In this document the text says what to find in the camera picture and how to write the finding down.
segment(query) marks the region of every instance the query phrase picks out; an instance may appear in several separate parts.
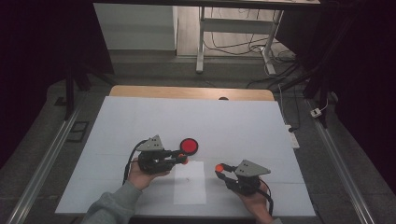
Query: gray sweater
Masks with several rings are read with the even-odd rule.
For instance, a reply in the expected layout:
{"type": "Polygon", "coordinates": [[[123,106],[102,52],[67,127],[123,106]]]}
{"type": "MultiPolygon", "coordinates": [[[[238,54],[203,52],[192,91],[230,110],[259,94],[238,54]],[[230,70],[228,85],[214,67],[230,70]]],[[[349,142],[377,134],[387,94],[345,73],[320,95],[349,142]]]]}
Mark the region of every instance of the gray sweater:
{"type": "MultiPolygon", "coordinates": [[[[93,203],[81,223],[128,223],[134,206],[143,192],[126,181],[115,193],[106,192],[93,203]]],[[[271,224],[282,224],[280,219],[271,224]]]]}

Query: wire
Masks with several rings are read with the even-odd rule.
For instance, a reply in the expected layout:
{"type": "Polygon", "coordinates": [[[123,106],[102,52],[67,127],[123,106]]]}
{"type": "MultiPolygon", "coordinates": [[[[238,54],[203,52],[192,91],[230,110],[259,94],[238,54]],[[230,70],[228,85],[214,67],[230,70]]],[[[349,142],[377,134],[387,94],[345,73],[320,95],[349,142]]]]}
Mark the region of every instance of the wire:
{"type": "Polygon", "coordinates": [[[320,111],[326,109],[326,107],[327,107],[328,104],[329,104],[329,98],[326,99],[326,105],[325,105],[323,108],[321,108],[320,111]]]}
{"type": "Polygon", "coordinates": [[[267,185],[267,183],[265,183],[261,177],[259,177],[260,181],[268,188],[268,192],[270,193],[270,197],[271,197],[271,189],[270,187],[267,185]]]}
{"type": "Polygon", "coordinates": [[[209,81],[204,80],[204,83],[208,84],[208,85],[211,86],[211,87],[216,88],[216,85],[213,84],[213,83],[211,83],[211,82],[209,82],[209,81]]]}
{"type": "Polygon", "coordinates": [[[275,82],[273,82],[270,85],[268,85],[267,90],[269,90],[270,87],[272,87],[276,83],[278,83],[278,82],[282,81],[283,79],[285,79],[286,77],[290,76],[297,68],[300,67],[300,64],[299,63],[294,63],[291,66],[293,66],[293,68],[287,74],[285,74],[283,77],[281,77],[280,79],[278,79],[275,82]]]}
{"type": "Polygon", "coordinates": [[[249,12],[250,9],[245,9],[245,8],[238,8],[239,13],[244,13],[244,12],[249,12]]]}
{"type": "Polygon", "coordinates": [[[298,126],[296,128],[292,128],[295,131],[297,129],[300,129],[300,126],[301,126],[300,108],[299,108],[298,102],[297,102],[296,86],[294,86],[294,102],[295,102],[296,107],[297,107],[297,118],[298,118],[298,126]]]}
{"type": "Polygon", "coordinates": [[[294,63],[294,62],[296,62],[295,57],[283,57],[283,58],[280,57],[280,54],[282,54],[282,53],[291,52],[291,50],[289,50],[289,49],[285,49],[285,50],[280,51],[277,54],[277,56],[274,55],[274,52],[272,51],[272,49],[270,49],[270,52],[272,54],[272,56],[270,56],[271,59],[273,59],[274,62],[276,62],[276,63],[294,63]]]}
{"type": "MultiPolygon", "coordinates": [[[[212,48],[210,48],[210,47],[206,44],[205,41],[204,41],[204,45],[205,45],[205,47],[206,47],[207,49],[212,49],[212,48]]],[[[242,52],[242,53],[232,53],[232,52],[229,52],[229,51],[223,50],[223,49],[213,49],[213,50],[221,51],[221,52],[228,53],[228,54],[232,54],[232,55],[243,55],[243,54],[248,54],[248,53],[250,53],[250,52],[253,51],[253,50],[249,50],[249,51],[242,52]]]]}
{"type": "Polygon", "coordinates": [[[264,196],[267,200],[268,200],[268,202],[270,203],[270,207],[269,207],[269,209],[268,209],[268,213],[270,214],[270,215],[272,215],[272,213],[273,213],[273,211],[274,211],[274,200],[271,198],[271,196],[270,195],[268,195],[267,193],[265,193],[264,191],[262,191],[261,189],[257,189],[257,192],[259,192],[262,196],[264,196]]]}
{"type": "Polygon", "coordinates": [[[274,10],[273,21],[275,20],[275,13],[276,13],[276,10],[274,10]]]}
{"type": "Polygon", "coordinates": [[[69,224],[74,224],[80,217],[74,217],[69,224]]]}
{"type": "Polygon", "coordinates": [[[283,76],[283,75],[285,75],[285,74],[286,74],[285,76],[288,76],[288,74],[287,74],[288,71],[289,71],[294,65],[296,65],[296,63],[292,64],[292,65],[289,66],[285,71],[281,72],[281,73],[278,75],[278,77],[266,77],[266,78],[259,79],[259,80],[252,80],[252,81],[250,81],[250,82],[246,85],[246,89],[248,89],[248,88],[250,87],[250,85],[253,84],[253,83],[265,82],[265,81],[269,81],[269,80],[272,80],[272,79],[275,79],[275,78],[283,79],[283,77],[280,77],[280,76],[283,76]]]}
{"type": "Polygon", "coordinates": [[[143,141],[139,142],[139,143],[134,147],[134,150],[132,150],[131,156],[129,157],[129,160],[128,160],[128,162],[127,162],[126,165],[125,165],[124,178],[123,178],[123,180],[122,180],[122,185],[125,184],[125,181],[126,181],[126,179],[128,178],[129,171],[131,170],[131,163],[133,162],[133,161],[132,161],[132,157],[134,156],[134,153],[136,152],[136,149],[137,149],[138,147],[140,147],[140,145],[142,145],[143,143],[145,143],[145,142],[147,142],[147,141],[148,141],[148,140],[143,140],[143,141]]]}
{"type": "MultiPolygon", "coordinates": [[[[259,16],[260,16],[260,10],[257,11],[256,20],[259,19],[259,16]]],[[[211,10],[210,17],[213,18],[213,8],[212,8],[212,10],[211,10]]],[[[213,36],[213,32],[211,32],[212,43],[213,43],[213,46],[215,46],[215,49],[213,49],[213,50],[221,51],[221,52],[228,53],[228,54],[232,54],[232,55],[243,55],[243,54],[248,54],[248,53],[250,53],[250,52],[257,52],[257,53],[260,53],[260,52],[262,52],[262,50],[260,50],[260,51],[254,51],[254,49],[257,49],[257,48],[262,47],[262,46],[265,46],[265,45],[255,45],[255,46],[250,46],[250,45],[251,45],[252,43],[256,43],[256,42],[259,42],[259,41],[266,40],[266,39],[268,39],[268,37],[265,37],[265,38],[262,38],[262,39],[258,39],[258,40],[254,40],[254,41],[253,41],[253,36],[254,36],[254,35],[252,35],[252,37],[250,38],[250,41],[247,41],[247,42],[245,42],[245,43],[235,44],[235,45],[229,45],[229,46],[217,46],[216,43],[215,43],[215,39],[214,39],[214,36],[213,36]],[[249,48],[249,51],[246,51],[246,52],[242,52],[242,53],[233,53],[233,52],[230,52],[230,51],[227,51],[227,50],[223,50],[223,49],[227,49],[227,48],[233,48],[233,47],[243,46],[243,45],[246,45],[246,44],[248,44],[247,47],[249,48]]],[[[204,45],[205,45],[206,48],[212,49],[212,48],[210,48],[210,47],[206,44],[205,41],[204,41],[204,45]]]]}

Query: hand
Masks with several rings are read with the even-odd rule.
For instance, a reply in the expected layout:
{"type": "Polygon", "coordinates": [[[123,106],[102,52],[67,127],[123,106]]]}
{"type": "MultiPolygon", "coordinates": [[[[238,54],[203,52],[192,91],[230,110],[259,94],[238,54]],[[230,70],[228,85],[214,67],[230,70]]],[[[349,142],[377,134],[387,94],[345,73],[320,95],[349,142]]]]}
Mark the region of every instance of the hand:
{"type": "MultiPolygon", "coordinates": [[[[267,192],[268,190],[267,186],[263,183],[260,184],[260,189],[264,192],[267,192]]],[[[246,209],[256,218],[257,223],[268,224],[274,220],[268,213],[267,199],[260,193],[256,192],[249,196],[244,196],[236,192],[235,194],[239,196],[246,209]]]]}
{"type": "Polygon", "coordinates": [[[169,173],[169,171],[166,171],[155,175],[148,175],[140,170],[139,164],[137,164],[137,158],[134,158],[131,171],[128,175],[128,181],[131,182],[135,188],[142,190],[148,187],[151,180],[155,177],[169,175],[169,173]]]}

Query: power strip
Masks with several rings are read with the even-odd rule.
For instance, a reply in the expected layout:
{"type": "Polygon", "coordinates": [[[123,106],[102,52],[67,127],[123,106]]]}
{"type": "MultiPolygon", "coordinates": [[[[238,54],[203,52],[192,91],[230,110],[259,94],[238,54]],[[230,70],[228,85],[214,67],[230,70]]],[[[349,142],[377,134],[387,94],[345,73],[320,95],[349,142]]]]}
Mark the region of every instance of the power strip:
{"type": "Polygon", "coordinates": [[[288,131],[288,134],[289,134],[291,147],[292,148],[300,148],[300,145],[298,144],[296,135],[293,132],[291,132],[291,133],[289,132],[289,129],[291,128],[291,126],[289,124],[285,125],[285,126],[286,126],[286,130],[288,131]]]}
{"type": "Polygon", "coordinates": [[[321,115],[321,111],[319,110],[319,108],[316,108],[314,110],[311,110],[311,116],[313,118],[317,118],[321,115]]]}

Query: red button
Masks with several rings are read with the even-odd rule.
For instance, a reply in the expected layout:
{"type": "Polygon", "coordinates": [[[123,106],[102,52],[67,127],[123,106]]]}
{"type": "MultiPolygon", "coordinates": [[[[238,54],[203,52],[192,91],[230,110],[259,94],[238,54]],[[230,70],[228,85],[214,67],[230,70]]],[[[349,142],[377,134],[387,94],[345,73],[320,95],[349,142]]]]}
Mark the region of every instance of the red button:
{"type": "Polygon", "coordinates": [[[186,138],[180,143],[180,149],[188,156],[195,154],[198,151],[198,143],[192,138],[186,138]]]}

